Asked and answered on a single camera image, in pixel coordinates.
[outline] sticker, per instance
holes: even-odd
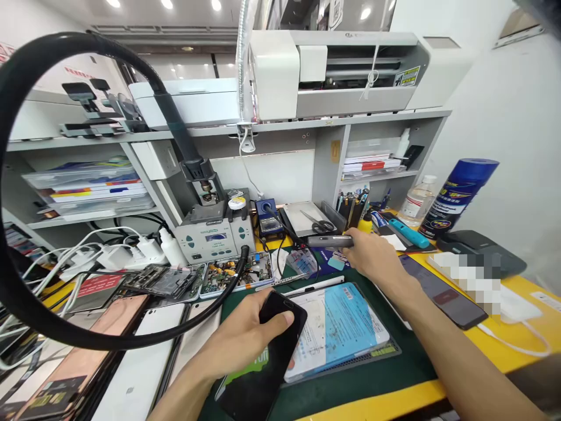
[[[413,67],[412,69],[405,70],[396,74],[396,78],[393,81],[394,86],[415,86],[417,82],[417,76],[419,75],[419,70],[421,66]]]
[[[331,0],[329,7],[329,29],[334,30],[343,21],[343,0]]]
[[[545,305],[550,306],[553,310],[557,310],[561,313],[561,302],[557,301],[555,298],[551,298],[549,295],[539,291],[532,292],[530,295],[539,299]]]

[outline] hand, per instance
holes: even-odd
[[[345,234],[350,235],[355,244],[351,249],[343,249],[351,267],[374,282],[392,301],[401,302],[412,293],[419,293],[421,285],[405,271],[395,249],[384,238],[356,228]]]
[[[271,291],[246,296],[191,360],[204,367],[208,377],[219,379],[244,369],[294,322],[294,314],[286,311],[259,324],[259,311]]]

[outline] white bottle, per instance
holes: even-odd
[[[160,230],[160,236],[162,238],[162,250],[165,256],[169,260],[169,264],[172,266],[177,266],[179,268],[184,268],[188,265],[185,255],[181,251],[181,247],[175,238],[172,238],[171,234],[168,233],[167,229],[162,228]]]
[[[417,227],[423,222],[436,197],[432,192],[436,179],[435,175],[425,175],[422,183],[417,184],[408,191],[407,198],[401,206],[397,217],[410,227]]]
[[[403,133],[401,134],[401,138],[399,139],[399,144],[397,145],[397,150],[394,156],[398,158],[403,158],[405,152],[407,152],[407,148],[409,147],[409,127],[407,127]]]

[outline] green mat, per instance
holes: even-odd
[[[292,269],[287,268],[284,276],[290,276],[291,271]],[[269,416],[269,421],[298,419],[344,403],[394,392],[437,378],[420,342],[413,332],[403,326],[370,281],[354,269],[345,270],[341,274],[345,275],[346,282],[356,282],[386,329],[401,347],[402,353],[387,360],[352,367],[282,388]],[[319,280],[333,278],[337,275],[326,275],[320,277]],[[296,289],[313,282],[314,279],[311,281],[301,279],[290,285]],[[281,285],[277,287],[277,290],[288,292],[291,288],[287,285]],[[222,308],[222,320],[231,313],[243,297],[250,293],[252,293],[252,290],[234,292],[230,295]],[[228,358],[227,350],[224,350],[224,358]],[[230,420],[214,401],[219,383],[215,383],[206,399],[199,420]]]

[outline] plastic bottle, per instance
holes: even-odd
[[[436,196],[433,193],[436,179],[435,175],[425,175],[420,184],[408,191],[407,198],[397,214],[397,217],[408,226],[417,227],[425,218],[428,208],[431,207]]]
[[[397,150],[395,156],[401,158],[407,152],[407,148],[409,147],[409,127],[407,127],[403,133],[401,134],[401,138],[399,139],[399,144],[397,145]]]
[[[162,250],[165,256],[169,260],[169,264],[172,266],[177,266],[183,268],[188,265],[185,255],[181,251],[181,247],[175,238],[172,238],[171,234],[168,233],[167,229],[162,228],[160,230],[160,236],[162,238]]]
[[[419,232],[437,239],[452,229],[469,202],[498,167],[498,161],[464,158],[458,161],[432,203]]]

